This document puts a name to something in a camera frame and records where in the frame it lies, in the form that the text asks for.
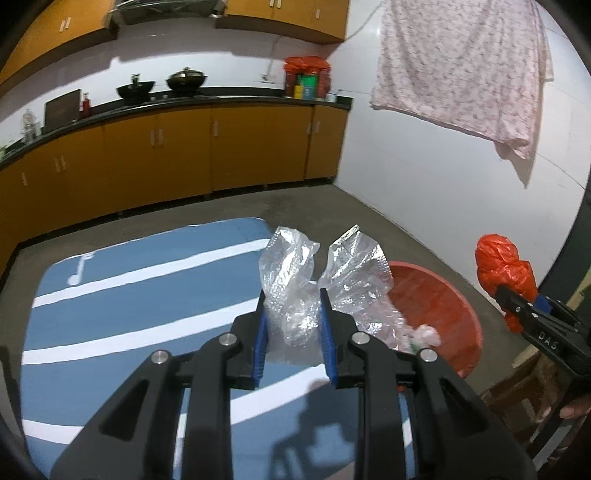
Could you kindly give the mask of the person right hand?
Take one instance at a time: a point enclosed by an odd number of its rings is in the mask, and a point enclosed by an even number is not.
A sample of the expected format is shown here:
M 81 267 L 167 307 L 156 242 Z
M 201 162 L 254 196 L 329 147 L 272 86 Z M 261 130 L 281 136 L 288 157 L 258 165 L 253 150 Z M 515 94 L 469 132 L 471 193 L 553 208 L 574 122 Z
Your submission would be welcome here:
M 563 420 L 575 420 L 588 415 L 590 411 L 591 396 L 585 395 L 565 405 L 560 411 L 560 417 Z

